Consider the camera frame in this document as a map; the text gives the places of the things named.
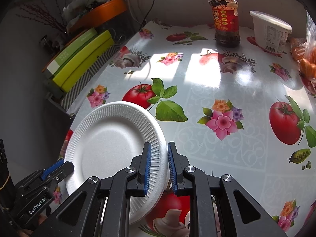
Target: white paper plate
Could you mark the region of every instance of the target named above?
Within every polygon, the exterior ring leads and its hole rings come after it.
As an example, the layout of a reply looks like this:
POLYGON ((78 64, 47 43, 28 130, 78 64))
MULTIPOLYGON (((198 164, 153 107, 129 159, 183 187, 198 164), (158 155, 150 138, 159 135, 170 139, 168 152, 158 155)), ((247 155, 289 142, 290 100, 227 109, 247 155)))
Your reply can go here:
POLYGON ((71 195, 90 176, 113 176, 142 154, 144 142, 152 148, 150 183, 146 197, 131 197, 130 224, 142 219, 165 188, 168 155, 165 137, 155 118, 129 102, 112 102, 86 116, 74 131, 65 154, 75 170, 66 179, 71 195))

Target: red jar label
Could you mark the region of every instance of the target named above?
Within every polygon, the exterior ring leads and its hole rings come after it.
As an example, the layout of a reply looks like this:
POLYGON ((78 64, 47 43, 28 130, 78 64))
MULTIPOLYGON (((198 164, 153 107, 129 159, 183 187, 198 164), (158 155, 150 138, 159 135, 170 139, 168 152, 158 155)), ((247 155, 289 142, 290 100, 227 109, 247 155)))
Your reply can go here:
POLYGON ((213 9, 215 28, 222 31, 238 31, 238 16, 233 10, 213 9))

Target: silver bolt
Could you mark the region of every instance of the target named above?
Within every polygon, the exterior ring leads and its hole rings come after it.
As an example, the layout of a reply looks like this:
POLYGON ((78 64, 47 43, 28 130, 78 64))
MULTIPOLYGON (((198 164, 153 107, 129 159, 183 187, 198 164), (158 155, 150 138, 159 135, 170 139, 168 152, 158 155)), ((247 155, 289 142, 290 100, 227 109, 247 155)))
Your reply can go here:
POLYGON ((128 166, 126 169, 125 169, 125 172, 126 173, 132 173, 135 171, 135 168, 133 166, 128 166))
POLYGON ((194 167, 194 166, 187 166, 187 167, 185 168, 185 170, 186 170, 187 172, 192 173, 192 172, 195 171, 195 167, 194 167))
POLYGON ((88 183, 94 184, 98 181, 98 178, 96 176, 91 176, 88 179, 88 183))
POLYGON ((223 175, 223 180, 226 182, 231 182, 233 177, 231 175, 223 175))

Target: floral tablecloth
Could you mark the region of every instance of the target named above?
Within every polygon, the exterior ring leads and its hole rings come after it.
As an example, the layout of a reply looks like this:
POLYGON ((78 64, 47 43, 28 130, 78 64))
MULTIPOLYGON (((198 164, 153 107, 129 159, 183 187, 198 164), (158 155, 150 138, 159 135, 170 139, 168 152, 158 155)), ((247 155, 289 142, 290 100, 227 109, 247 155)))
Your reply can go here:
MULTIPOLYGON (((109 61, 71 130, 102 104, 136 103, 191 165, 231 174, 294 236, 315 208, 315 90, 289 44, 275 56, 241 27, 240 46, 223 49, 214 32, 207 25, 148 23, 109 61)), ((58 188, 56 203, 67 197, 64 184, 58 188)), ((130 235, 188 236, 188 215, 188 197, 165 191, 130 235)))

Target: pea pod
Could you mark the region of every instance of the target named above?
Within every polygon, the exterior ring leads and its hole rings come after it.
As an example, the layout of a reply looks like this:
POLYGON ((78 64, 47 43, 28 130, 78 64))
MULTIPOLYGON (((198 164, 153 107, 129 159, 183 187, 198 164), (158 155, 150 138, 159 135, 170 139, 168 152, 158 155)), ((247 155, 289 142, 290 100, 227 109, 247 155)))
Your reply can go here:
POLYGON ((303 162, 308 156, 311 154, 311 149, 300 149, 295 151, 292 156, 288 159, 289 163, 293 162, 295 164, 299 164, 303 162))

